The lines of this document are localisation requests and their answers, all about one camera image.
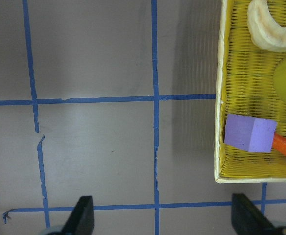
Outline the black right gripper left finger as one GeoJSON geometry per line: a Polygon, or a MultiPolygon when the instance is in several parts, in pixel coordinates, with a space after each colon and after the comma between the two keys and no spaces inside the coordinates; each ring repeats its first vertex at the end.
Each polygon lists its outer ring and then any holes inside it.
{"type": "Polygon", "coordinates": [[[92,196],[81,196],[61,230],[62,235],[91,235],[94,230],[92,196]]]}

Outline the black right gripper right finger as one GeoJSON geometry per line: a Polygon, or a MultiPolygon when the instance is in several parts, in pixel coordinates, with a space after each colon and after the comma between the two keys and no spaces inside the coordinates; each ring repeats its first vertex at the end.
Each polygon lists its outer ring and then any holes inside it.
{"type": "Polygon", "coordinates": [[[231,224],[238,235],[281,235],[243,193],[232,194],[231,224]]]}

